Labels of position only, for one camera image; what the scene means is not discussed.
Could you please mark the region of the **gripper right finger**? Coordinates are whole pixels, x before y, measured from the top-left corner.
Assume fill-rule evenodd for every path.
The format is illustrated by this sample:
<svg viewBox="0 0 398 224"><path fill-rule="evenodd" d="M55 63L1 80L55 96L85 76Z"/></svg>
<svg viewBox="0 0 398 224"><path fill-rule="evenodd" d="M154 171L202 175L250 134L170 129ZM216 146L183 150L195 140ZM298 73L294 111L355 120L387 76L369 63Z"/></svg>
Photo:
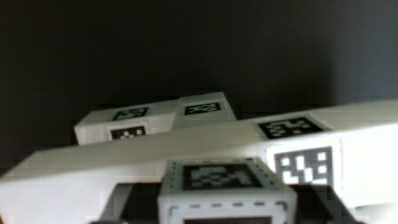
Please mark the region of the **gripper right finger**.
<svg viewBox="0 0 398 224"><path fill-rule="evenodd" d="M294 224L362 224L328 185L294 185L298 193Z"/></svg>

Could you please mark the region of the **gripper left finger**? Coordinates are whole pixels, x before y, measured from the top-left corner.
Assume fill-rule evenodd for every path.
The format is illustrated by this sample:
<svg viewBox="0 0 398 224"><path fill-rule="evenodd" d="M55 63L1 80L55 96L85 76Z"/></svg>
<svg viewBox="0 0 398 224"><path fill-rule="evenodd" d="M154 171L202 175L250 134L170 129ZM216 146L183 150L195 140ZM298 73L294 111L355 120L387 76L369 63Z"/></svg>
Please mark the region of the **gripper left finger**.
<svg viewBox="0 0 398 224"><path fill-rule="evenodd" d="M133 185L120 183L115 185L99 218L88 224L127 224L122 217Z"/></svg>

